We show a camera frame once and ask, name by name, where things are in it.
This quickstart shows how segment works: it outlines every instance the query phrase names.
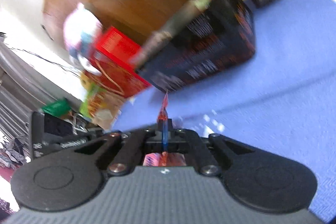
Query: bolt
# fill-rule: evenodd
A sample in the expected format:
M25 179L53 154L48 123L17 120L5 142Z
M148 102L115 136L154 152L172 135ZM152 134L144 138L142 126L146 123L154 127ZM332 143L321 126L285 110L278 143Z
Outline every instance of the bolt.
M126 170L126 165L124 164L112 164L109 166L109 170L113 173L121 173Z
M111 137L117 137L117 136L120 136L120 134L119 133L111 133L110 136Z
M218 172L218 167L216 165L207 165L201 168L201 173L203 175L214 175Z

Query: blue tablecloth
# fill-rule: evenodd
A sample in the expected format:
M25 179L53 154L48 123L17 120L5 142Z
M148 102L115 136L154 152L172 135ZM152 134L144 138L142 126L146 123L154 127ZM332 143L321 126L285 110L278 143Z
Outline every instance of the blue tablecloth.
M169 94L169 117L307 165L318 178L310 209L328 221L336 214L336 4L277 0L254 19L253 59ZM114 129L155 123L163 96L150 88L127 102Z

